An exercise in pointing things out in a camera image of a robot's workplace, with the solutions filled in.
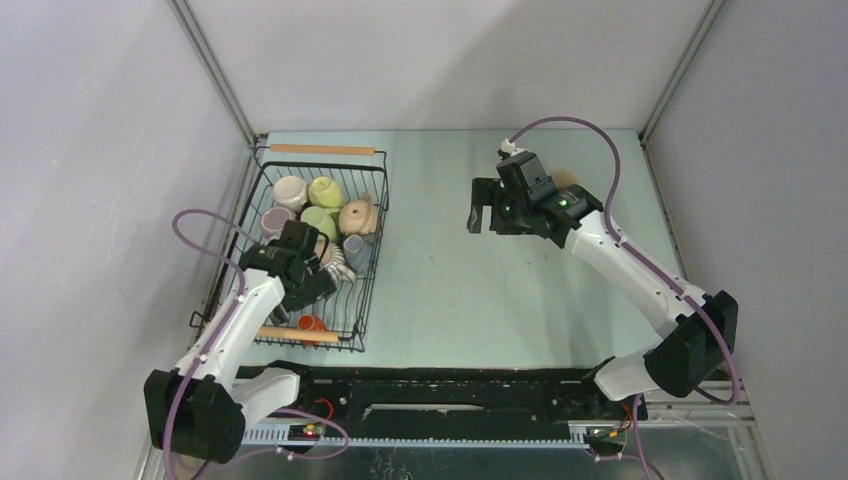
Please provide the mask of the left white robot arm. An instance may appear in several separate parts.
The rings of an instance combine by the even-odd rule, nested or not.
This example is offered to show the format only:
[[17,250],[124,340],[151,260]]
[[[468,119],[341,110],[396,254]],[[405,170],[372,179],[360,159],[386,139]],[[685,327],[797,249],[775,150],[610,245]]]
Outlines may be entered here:
[[154,370],[143,387],[154,447],[219,464],[239,450],[244,433],[283,408],[304,416],[315,388],[298,373],[267,367],[244,383],[244,355],[276,309],[309,305],[335,287],[315,252],[317,228],[288,223],[279,238],[251,246],[228,265],[234,283],[200,338],[169,371]]

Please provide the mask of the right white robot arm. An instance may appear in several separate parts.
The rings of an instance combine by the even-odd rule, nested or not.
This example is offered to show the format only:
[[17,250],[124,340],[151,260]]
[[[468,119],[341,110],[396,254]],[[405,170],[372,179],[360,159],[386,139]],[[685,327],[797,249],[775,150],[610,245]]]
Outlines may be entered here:
[[535,235],[585,261],[647,319],[660,342],[594,370],[581,392],[585,411],[606,418],[623,399],[661,390],[684,398],[698,390],[735,347],[738,303],[727,292],[713,295],[675,277],[631,243],[602,202],[573,183],[559,188],[530,151],[503,159],[495,178],[473,179],[467,229],[482,230],[490,208],[490,230],[499,235]]

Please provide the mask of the seashell coral print mug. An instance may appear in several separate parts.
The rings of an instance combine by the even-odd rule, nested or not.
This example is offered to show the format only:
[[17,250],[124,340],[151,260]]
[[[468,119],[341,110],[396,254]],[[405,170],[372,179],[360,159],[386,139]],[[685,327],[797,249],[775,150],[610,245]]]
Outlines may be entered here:
[[568,187],[580,183],[578,176],[567,169],[551,170],[549,176],[553,179],[558,191],[564,191]]

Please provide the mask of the small orange cup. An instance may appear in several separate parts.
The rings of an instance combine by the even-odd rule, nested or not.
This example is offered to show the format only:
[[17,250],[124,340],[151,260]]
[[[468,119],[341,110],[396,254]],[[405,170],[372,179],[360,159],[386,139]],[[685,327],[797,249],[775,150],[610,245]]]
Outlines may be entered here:
[[[302,315],[297,322],[297,329],[301,331],[309,331],[309,332],[328,332],[326,325],[323,320],[313,314],[305,314]],[[319,340],[301,340],[300,343],[307,347],[317,346],[320,343],[326,343],[326,338],[321,338]]]

